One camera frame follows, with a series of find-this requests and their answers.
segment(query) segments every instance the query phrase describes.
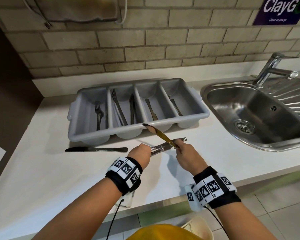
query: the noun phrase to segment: stainless steel sink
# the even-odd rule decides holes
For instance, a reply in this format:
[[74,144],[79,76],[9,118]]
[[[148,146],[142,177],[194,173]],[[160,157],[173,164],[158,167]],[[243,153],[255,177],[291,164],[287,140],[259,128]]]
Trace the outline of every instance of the stainless steel sink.
[[272,152],[300,147],[300,79],[268,79],[262,88],[252,81],[215,84],[201,96],[240,141]]

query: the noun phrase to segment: drain strainer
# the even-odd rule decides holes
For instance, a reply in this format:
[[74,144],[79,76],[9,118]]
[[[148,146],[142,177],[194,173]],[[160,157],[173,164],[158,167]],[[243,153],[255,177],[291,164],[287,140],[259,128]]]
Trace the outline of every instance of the drain strainer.
[[236,120],[234,127],[242,133],[252,135],[254,133],[254,124],[246,120]]

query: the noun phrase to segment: purple sign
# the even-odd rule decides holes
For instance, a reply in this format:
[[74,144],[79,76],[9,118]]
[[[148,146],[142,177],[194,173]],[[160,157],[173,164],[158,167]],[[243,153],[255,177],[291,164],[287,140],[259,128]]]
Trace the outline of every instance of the purple sign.
[[300,19],[300,0],[264,0],[253,25],[290,25]]

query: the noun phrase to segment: cutlery tray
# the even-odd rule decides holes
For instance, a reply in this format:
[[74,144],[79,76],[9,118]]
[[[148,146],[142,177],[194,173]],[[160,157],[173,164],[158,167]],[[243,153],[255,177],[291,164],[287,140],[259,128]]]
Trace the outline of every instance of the cutlery tray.
[[[128,125],[123,125],[112,99],[113,89]],[[132,94],[135,101],[134,124],[131,124],[130,118],[129,99]],[[147,99],[158,120],[153,120]],[[104,112],[98,131],[96,101],[100,102]],[[208,116],[209,110],[202,103],[201,96],[181,78],[83,88],[78,91],[76,101],[69,108],[68,138],[70,141],[96,146],[108,141],[111,135],[122,139],[134,138],[145,129],[142,123],[153,125],[164,132],[173,124],[178,124],[180,128],[191,127]]]

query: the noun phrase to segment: brick wall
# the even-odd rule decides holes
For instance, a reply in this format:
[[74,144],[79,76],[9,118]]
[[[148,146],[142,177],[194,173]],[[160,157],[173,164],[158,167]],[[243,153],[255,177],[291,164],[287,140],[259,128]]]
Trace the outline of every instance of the brick wall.
[[300,56],[300,21],[252,26],[262,1],[128,0],[123,25],[48,30],[22,0],[0,0],[0,27],[36,78]]

